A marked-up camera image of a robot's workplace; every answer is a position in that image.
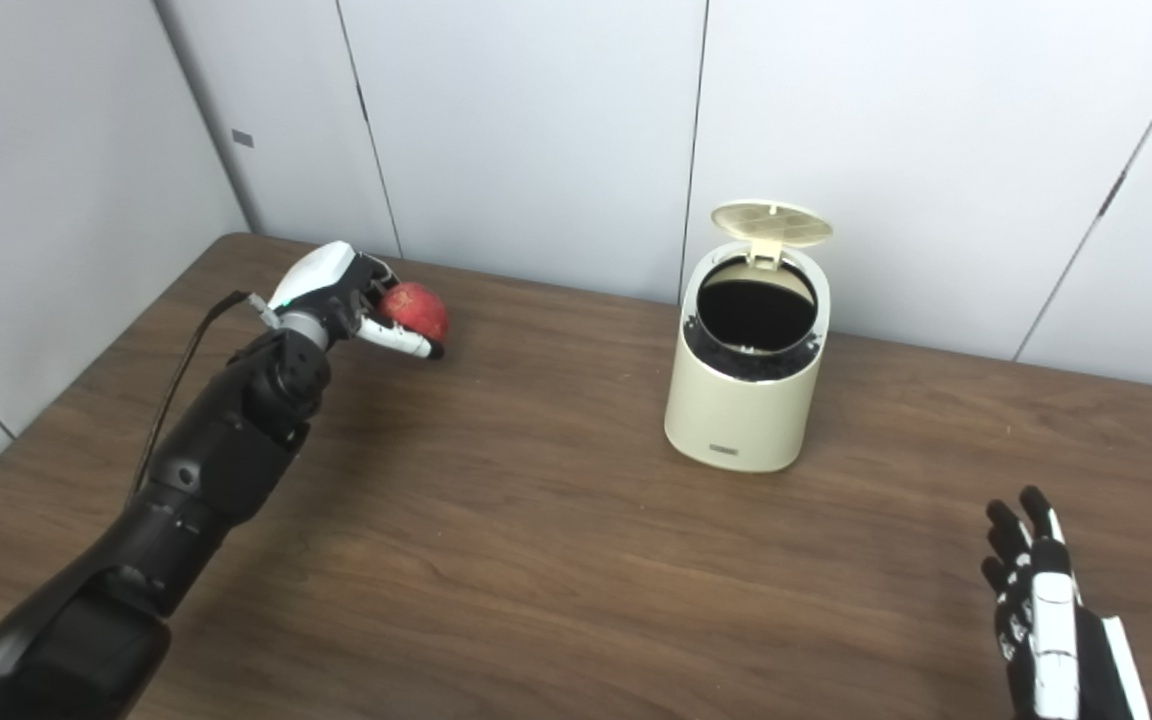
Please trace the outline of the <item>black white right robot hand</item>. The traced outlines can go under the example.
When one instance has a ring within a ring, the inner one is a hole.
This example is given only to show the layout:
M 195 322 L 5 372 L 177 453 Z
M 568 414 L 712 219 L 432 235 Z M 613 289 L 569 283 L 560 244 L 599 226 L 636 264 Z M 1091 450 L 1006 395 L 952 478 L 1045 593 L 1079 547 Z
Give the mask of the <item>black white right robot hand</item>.
M 1023 516 L 986 507 L 991 555 L 980 573 L 995 596 L 995 637 L 1015 719 L 1149 719 L 1126 626 L 1089 611 L 1055 507 L 1020 492 Z

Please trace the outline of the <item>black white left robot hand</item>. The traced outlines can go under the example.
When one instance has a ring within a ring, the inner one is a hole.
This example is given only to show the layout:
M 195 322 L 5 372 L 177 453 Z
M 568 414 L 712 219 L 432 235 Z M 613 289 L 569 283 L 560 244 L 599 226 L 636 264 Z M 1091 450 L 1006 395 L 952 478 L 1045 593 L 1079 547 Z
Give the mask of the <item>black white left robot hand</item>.
M 414 290 L 376 256 L 347 242 L 325 243 L 285 273 L 262 319 L 273 329 L 301 334 L 325 354 L 340 342 L 361 340 L 438 361 L 445 347 L 435 332 L 397 318 L 397 301 Z

